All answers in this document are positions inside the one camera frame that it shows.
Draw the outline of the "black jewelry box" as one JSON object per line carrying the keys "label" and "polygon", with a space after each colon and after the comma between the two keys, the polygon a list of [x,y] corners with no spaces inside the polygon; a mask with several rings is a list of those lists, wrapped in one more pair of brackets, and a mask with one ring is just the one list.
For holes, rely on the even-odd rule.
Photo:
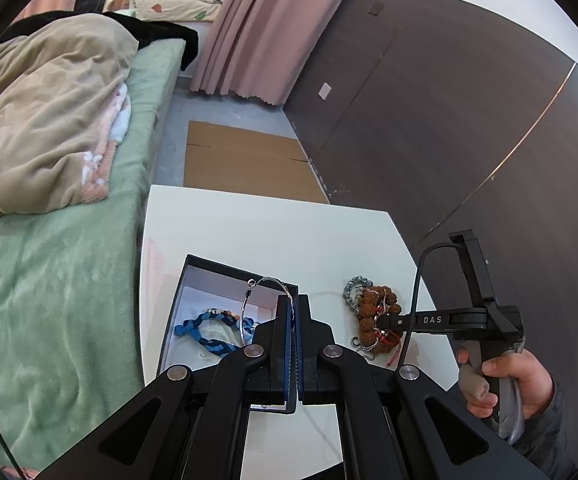
{"label": "black jewelry box", "polygon": [[291,297],[293,318],[295,285],[189,255],[167,315],[156,371],[178,364],[202,370],[254,344],[255,329],[274,317],[280,295]]}

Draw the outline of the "black clothing on bed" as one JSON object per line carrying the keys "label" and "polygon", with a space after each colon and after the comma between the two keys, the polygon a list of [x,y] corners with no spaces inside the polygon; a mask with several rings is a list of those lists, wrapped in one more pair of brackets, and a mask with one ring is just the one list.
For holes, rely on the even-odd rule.
{"label": "black clothing on bed", "polygon": [[[19,36],[30,36],[44,26],[62,18],[74,18],[74,16],[93,16],[92,12],[78,11],[49,11],[35,14],[29,18],[22,18],[16,21],[2,33],[0,44]],[[180,60],[180,69],[186,70],[199,54],[199,34],[196,30],[177,25],[170,22],[145,22],[114,12],[98,13],[98,16],[105,16],[109,20],[118,22],[126,28],[132,36],[139,42],[138,49],[149,47],[152,42],[165,39],[181,39],[185,41],[185,49]]]}

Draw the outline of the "floral patterned bedding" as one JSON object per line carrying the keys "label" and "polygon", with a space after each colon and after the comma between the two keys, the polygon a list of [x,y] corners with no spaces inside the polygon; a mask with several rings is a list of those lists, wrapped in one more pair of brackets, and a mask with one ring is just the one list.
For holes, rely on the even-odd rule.
{"label": "floral patterned bedding", "polygon": [[127,13],[143,21],[214,22],[224,0],[106,0],[104,12]]}

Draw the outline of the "white wall switch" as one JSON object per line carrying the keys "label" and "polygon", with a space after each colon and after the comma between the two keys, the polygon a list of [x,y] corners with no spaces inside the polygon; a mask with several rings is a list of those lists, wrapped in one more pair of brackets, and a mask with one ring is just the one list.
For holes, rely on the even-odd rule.
{"label": "white wall switch", "polygon": [[325,100],[328,98],[331,90],[332,90],[332,88],[331,88],[330,84],[327,84],[326,82],[324,82],[324,83],[322,84],[322,86],[320,87],[320,90],[318,91],[318,96],[319,96],[323,101],[325,101]]}

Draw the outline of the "brown cardboard sheet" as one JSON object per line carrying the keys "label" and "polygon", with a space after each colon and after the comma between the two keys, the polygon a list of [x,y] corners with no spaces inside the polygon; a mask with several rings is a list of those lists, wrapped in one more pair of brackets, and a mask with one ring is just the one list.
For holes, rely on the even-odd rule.
{"label": "brown cardboard sheet", "polygon": [[190,122],[188,126],[184,185],[328,202],[297,140],[209,122]]}

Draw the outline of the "beige blanket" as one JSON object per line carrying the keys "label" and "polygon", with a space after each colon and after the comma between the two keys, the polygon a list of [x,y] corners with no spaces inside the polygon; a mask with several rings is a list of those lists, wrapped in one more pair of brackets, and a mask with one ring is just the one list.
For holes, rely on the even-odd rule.
{"label": "beige blanket", "polygon": [[0,217],[108,197],[137,51],[134,36],[100,14],[0,44]]}

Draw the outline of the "green bed sheet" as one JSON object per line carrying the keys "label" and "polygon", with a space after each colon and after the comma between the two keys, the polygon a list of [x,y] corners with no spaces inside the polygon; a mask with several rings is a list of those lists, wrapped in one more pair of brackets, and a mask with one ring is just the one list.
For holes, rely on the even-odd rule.
{"label": "green bed sheet", "polygon": [[144,206],[184,46],[132,61],[132,118],[106,200],[0,218],[0,465],[45,468],[142,387]]}

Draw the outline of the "right jacket sleeve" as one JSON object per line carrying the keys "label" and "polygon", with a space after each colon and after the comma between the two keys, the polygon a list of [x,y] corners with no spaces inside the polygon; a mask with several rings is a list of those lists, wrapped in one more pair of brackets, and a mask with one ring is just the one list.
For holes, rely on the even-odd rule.
{"label": "right jacket sleeve", "polygon": [[522,436],[512,447],[552,480],[578,477],[578,467],[568,451],[568,438],[562,429],[563,393],[554,381],[554,393],[547,407],[524,422]]}

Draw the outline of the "pink curtain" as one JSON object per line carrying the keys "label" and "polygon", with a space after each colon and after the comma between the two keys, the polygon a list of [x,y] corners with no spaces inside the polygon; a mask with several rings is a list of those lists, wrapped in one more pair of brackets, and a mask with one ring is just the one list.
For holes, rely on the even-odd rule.
{"label": "pink curtain", "polygon": [[224,0],[190,89],[287,101],[342,0]]}

